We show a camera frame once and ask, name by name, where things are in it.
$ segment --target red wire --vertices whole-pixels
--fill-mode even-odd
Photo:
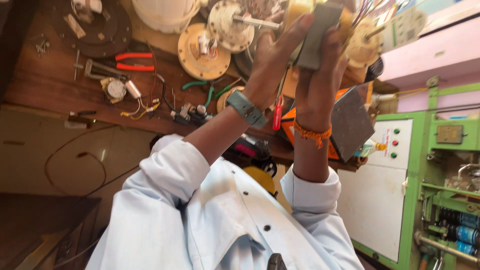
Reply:
[[[106,127],[102,127],[102,128],[99,128],[99,129],[95,129],[95,130],[90,130],[90,131],[87,131],[87,132],[84,132],[80,135],[78,135],[77,137],[74,137],[73,139],[71,139],[70,141],[66,142],[64,145],[62,145],[61,147],[59,147],[57,150],[55,150],[55,152],[53,152],[53,154],[51,154],[48,159],[45,161],[45,165],[44,165],[44,172],[45,172],[45,176],[48,180],[48,183],[50,183],[50,186],[52,186],[53,188],[55,188],[56,190],[60,191],[61,193],[65,194],[65,195],[70,195],[68,194],[66,191],[62,190],[61,188],[59,188],[58,186],[55,185],[55,183],[52,181],[52,179],[50,178],[50,174],[48,173],[48,170],[47,170],[47,166],[48,166],[48,163],[50,162],[50,160],[52,159],[53,156],[55,156],[55,154],[57,154],[62,148],[64,148],[65,146],[67,146],[67,144],[73,142],[74,140],[84,136],[84,135],[87,135],[89,133],[93,133],[93,132],[97,132],[97,131],[100,131],[100,130],[105,130],[105,129],[109,129],[109,128],[113,128],[115,127],[114,125],[113,126],[106,126]],[[103,185],[105,183],[105,181],[107,180],[107,171],[105,170],[105,166],[103,165],[103,163],[92,153],[90,152],[82,152],[80,154],[77,155],[77,158],[81,158],[81,157],[84,157],[84,156],[91,156],[92,158],[94,158],[98,163],[100,163],[100,165],[102,166],[102,169],[103,169],[103,182],[101,185]]]
[[[153,87],[152,87],[152,91],[150,92],[150,104],[153,107],[153,90],[155,90],[155,86],[156,86],[156,57],[155,57],[155,53],[153,52],[153,49],[150,46],[150,44],[147,43],[147,45],[148,45],[148,48],[150,49],[150,51],[152,52],[153,61],[155,61],[155,71],[154,71],[154,74],[153,74]]]

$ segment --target white shirt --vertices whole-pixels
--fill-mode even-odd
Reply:
[[[182,137],[161,138],[113,200],[110,224],[86,270],[266,270],[280,253],[288,270],[363,269],[336,200],[324,184],[281,180],[293,214],[238,166],[209,166]]]

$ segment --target orange thread bracelet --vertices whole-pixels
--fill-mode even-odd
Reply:
[[[300,133],[300,138],[302,139],[313,139],[318,145],[318,149],[322,148],[324,146],[324,143],[322,142],[323,139],[328,139],[332,135],[332,124],[330,124],[330,127],[328,128],[327,131],[319,133],[319,132],[314,132],[314,131],[309,131],[304,129],[302,126],[300,126],[297,122],[297,118],[293,120],[293,128]]]

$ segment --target red screwdriver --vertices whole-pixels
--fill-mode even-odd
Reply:
[[[275,109],[273,111],[273,130],[279,130],[280,124],[282,122],[282,99],[280,95],[282,94],[283,83],[285,82],[285,77],[287,76],[287,72],[285,72],[285,76],[283,76],[280,85],[278,86],[278,92],[276,94],[275,100]]]

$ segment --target hand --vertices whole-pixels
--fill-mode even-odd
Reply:
[[[336,28],[330,28],[322,44],[322,65],[317,71],[301,70],[295,92],[297,122],[304,129],[325,132],[347,68],[346,57],[340,61],[342,43]]]
[[[283,12],[269,18],[279,23]],[[243,94],[260,110],[275,102],[278,85],[287,70],[290,55],[305,39],[313,23],[313,14],[303,14],[275,42],[271,29],[262,29],[257,41],[250,79]]]

